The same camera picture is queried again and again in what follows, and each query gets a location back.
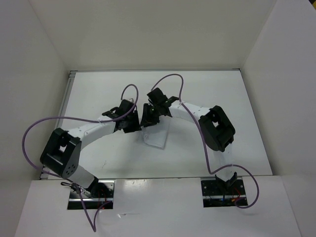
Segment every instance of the white table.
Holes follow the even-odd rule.
[[[244,177],[249,203],[255,184]],[[282,179],[257,177],[260,197],[247,210],[203,208],[199,178],[117,180],[112,210],[102,210],[93,233],[83,210],[67,210],[60,180],[33,181],[15,237],[300,237]],[[95,210],[88,210],[93,217]]]
[[[212,108],[221,106],[236,129],[233,156],[254,175],[272,175],[256,120],[247,96],[240,71],[185,71],[185,72],[82,72],[68,89],[62,114],[65,116],[97,119],[101,113],[118,106],[124,87],[133,83],[139,88],[138,111],[141,119],[143,104],[154,83],[170,73],[183,75],[184,101]],[[170,77],[159,87],[168,97],[178,96],[180,78]],[[135,98],[131,87],[125,98]],[[59,125],[70,129],[83,122],[65,120]],[[212,169],[219,167],[208,149]],[[79,164],[98,178],[161,178],[209,176],[198,130],[193,123],[171,119],[164,150],[142,142],[140,133],[118,131],[105,136],[82,150]],[[238,175],[247,175],[236,169]]]

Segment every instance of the white tabletop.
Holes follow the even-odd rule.
[[[183,75],[185,84],[182,99],[195,105],[223,108],[236,129],[233,157],[254,175],[271,175],[271,168],[258,126],[239,71],[185,72],[85,72],[73,79],[64,115],[97,119],[101,113],[118,106],[124,87],[133,83],[139,88],[138,112],[142,117],[143,104],[154,83],[170,73]],[[178,96],[180,78],[170,77],[159,87],[167,97]],[[125,98],[135,98],[131,87]],[[84,122],[65,120],[63,129]],[[212,169],[219,167],[208,149]],[[159,178],[209,176],[201,138],[193,123],[172,118],[164,150],[142,142],[139,132],[124,134],[118,131],[84,148],[79,164],[98,178]],[[236,169],[238,175],[247,175]]]
[[[244,177],[248,202],[256,196]],[[258,202],[247,210],[203,208],[199,178],[117,180],[114,207],[102,210],[93,233],[83,210],[67,210],[60,180],[33,181],[15,237],[300,237],[282,179],[257,177]],[[88,210],[93,218],[95,210]]]

